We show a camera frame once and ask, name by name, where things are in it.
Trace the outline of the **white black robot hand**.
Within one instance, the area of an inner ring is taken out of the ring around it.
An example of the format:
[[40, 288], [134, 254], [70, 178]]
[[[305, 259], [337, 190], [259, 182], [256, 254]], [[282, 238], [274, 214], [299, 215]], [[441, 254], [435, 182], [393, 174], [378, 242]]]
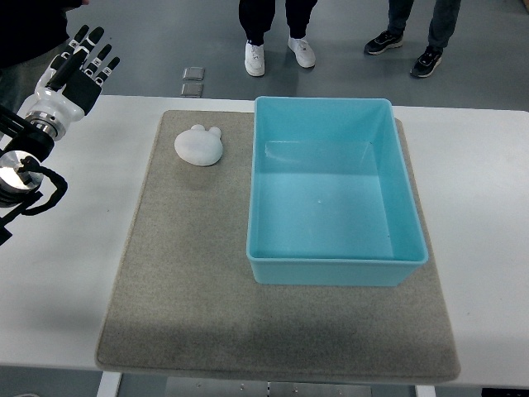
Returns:
[[120, 63], [118, 57], [108, 58], [110, 44], [96, 48], [103, 35], [100, 26], [90, 29], [84, 25], [79, 29], [39, 79], [28, 114], [44, 113], [71, 121], [89, 114], [103, 85]]

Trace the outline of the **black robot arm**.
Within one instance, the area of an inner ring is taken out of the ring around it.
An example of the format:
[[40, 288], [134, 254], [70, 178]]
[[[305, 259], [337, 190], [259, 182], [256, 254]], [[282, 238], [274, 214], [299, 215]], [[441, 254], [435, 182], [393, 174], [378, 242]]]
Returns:
[[22, 118], [1, 107], [1, 133], [11, 140], [1, 149], [1, 243], [12, 234], [8, 223], [18, 216], [35, 216], [53, 208], [64, 197], [68, 183], [43, 166], [64, 126], [55, 116], [32, 111]]

